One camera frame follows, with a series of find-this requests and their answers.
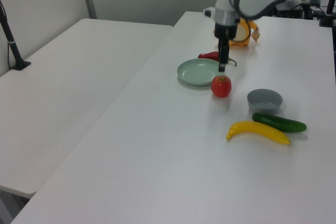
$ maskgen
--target yellow banana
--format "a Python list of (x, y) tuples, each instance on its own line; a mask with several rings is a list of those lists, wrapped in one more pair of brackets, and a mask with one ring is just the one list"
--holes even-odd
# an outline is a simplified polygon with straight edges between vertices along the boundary
[(290, 144), (290, 140), (285, 134), (283, 134), (283, 132), (271, 126), (252, 121), (234, 123), (230, 127), (229, 133), (227, 133), (226, 139), (229, 141), (234, 135), (242, 132), (253, 132), (265, 136), (279, 144)]

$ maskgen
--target table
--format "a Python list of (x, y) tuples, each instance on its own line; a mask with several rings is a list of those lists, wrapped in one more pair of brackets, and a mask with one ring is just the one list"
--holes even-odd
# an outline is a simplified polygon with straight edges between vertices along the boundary
[[(101, 118), (14, 220), (21, 223), (334, 223), (336, 92), (331, 29), (263, 17), (261, 37), (232, 48), (227, 99), (177, 80), (213, 51), (214, 23), (185, 13)], [(280, 115), (308, 130), (291, 146), (256, 134), (246, 96), (271, 88)]]
[(170, 26), (83, 19), (0, 78), (0, 189), (30, 198)]

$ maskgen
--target plate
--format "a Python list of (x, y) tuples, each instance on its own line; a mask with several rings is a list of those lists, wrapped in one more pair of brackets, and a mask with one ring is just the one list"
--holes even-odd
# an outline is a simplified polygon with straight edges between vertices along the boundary
[(210, 59), (192, 59), (182, 63), (177, 69), (180, 80), (195, 86), (210, 85), (215, 76), (221, 76), (218, 72), (218, 61)]

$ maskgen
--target cucumber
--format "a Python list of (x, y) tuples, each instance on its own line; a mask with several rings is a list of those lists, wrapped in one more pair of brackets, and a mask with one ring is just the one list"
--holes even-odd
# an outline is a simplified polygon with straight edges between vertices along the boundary
[(304, 123), (281, 118), (276, 115), (254, 113), (252, 119), (255, 122), (266, 124), (282, 132), (302, 132), (307, 129)]

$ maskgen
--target gray bowl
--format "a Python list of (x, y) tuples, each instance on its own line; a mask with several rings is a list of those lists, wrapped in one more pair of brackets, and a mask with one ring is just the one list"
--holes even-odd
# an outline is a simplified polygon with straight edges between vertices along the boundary
[(251, 113), (277, 114), (282, 104), (282, 96), (270, 89), (256, 89), (247, 95)]

